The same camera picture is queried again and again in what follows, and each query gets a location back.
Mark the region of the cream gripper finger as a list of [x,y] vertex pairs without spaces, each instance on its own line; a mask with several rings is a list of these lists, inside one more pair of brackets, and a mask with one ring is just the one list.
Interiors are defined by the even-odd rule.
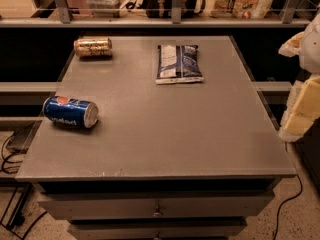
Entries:
[[286,57],[293,57],[301,54],[301,44],[304,36],[304,32],[299,32],[293,37],[288,39],[278,50],[280,55]]
[[320,75],[312,75],[291,87],[278,135],[285,142],[302,138],[320,118]]

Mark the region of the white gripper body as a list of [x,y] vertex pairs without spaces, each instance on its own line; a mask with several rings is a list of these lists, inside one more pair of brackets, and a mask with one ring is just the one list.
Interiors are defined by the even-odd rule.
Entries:
[[308,24],[301,39],[300,67],[312,74],[320,74],[320,14]]

